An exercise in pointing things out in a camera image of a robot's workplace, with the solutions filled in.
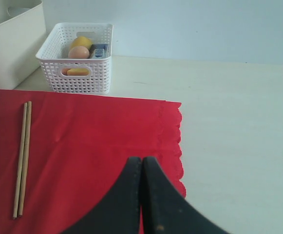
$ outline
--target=tabletop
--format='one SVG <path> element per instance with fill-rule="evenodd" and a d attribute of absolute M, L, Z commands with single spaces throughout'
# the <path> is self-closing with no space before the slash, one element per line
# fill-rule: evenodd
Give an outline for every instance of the tabletop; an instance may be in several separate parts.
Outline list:
<path fill-rule="evenodd" d="M 50 91 L 40 69 L 16 89 Z M 283 66 L 113 57 L 113 97 L 182 103 L 186 200 L 234 234 L 283 233 Z"/>

